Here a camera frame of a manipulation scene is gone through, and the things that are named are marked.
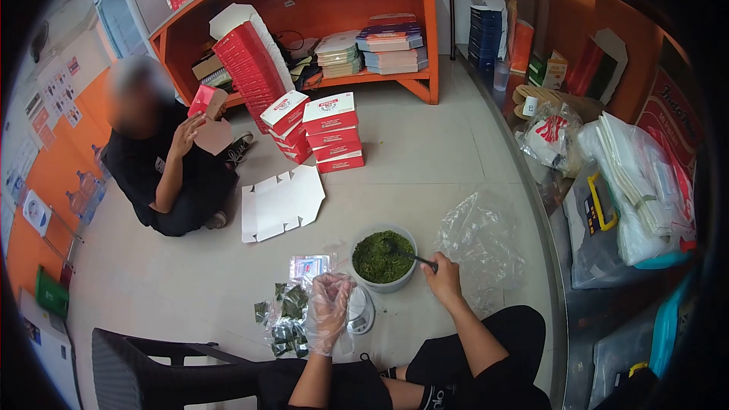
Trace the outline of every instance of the tiled floor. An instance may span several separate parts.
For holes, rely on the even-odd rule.
[[[323,175],[327,197],[316,222],[260,244],[241,242],[238,216],[222,230],[164,237],[139,224],[112,183],[85,231],[86,246],[75,258],[71,282],[68,326],[85,408],[97,408],[93,328],[170,341],[214,341],[244,358],[271,359],[252,306],[271,296],[274,282],[286,279],[291,255],[337,253],[340,269],[347,269],[351,238],[370,223],[386,221],[404,226],[421,254],[430,256],[443,215],[484,184],[512,205],[516,239],[527,263],[524,286],[494,291],[492,309],[528,304],[544,315],[547,342],[536,385],[549,393],[552,297],[532,205],[497,117],[460,62],[442,58],[440,72],[440,105],[424,105],[396,83],[353,87],[366,166]],[[236,114],[231,122],[234,131],[254,130],[246,114]],[[241,185],[295,167],[269,137],[254,133],[257,144],[238,169]],[[340,360],[369,352],[379,366],[402,365],[425,339],[454,332],[419,272],[405,289],[372,296],[378,311],[374,328],[355,339],[357,356]],[[246,406],[238,402],[225,408]]]

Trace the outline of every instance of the black chair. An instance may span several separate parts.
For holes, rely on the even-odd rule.
[[[140,339],[95,328],[91,357],[99,409],[182,410],[190,404],[257,396],[258,375],[270,362],[245,360],[215,346]],[[170,366],[150,356],[169,358]],[[187,356],[212,356],[227,364],[185,366]]]

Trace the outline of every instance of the person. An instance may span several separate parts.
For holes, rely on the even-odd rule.
[[[548,397],[533,385],[544,349],[542,316],[513,306],[479,320],[461,294],[459,265],[440,252],[433,260],[437,273],[424,263],[421,269],[457,334],[425,341],[410,364],[381,373],[368,358],[333,365],[355,284],[344,274],[323,274],[309,301],[309,359],[276,360],[260,375],[263,408],[549,409]]]
[[[224,208],[253,140],[242,134],[218,156],[195,144],[203,114],[187,108],[166,86],[161,64],[148,56],[120,59],[109,71],[109,123],[105,165],[139,221],[165,236],[205,225],[225,226]],[[221,108],[216,120],[224,113]]]

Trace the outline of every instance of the stainless steel counter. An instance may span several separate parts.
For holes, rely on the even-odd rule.
[[[551,257],[550,293],[555,355],[552,360],[552,408],[586,410],[593,386],[593,345],[666,294],[685,269],[656,271],[648,280],[618,288],[573,290],[571,287],[570,230],[562,199],[571,180],[523,154],[502,113],[512,92],[493,92],[493,73],[474,68],[459,56],[494,116],[521,174],[537,223],[542,245]]]

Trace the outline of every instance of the disposable plastic glove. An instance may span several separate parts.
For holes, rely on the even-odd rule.
[[[306,318],[309,351],[332,355],[347,324],[349,294],[356,285],[349,274],[325,272],[314,278]]]

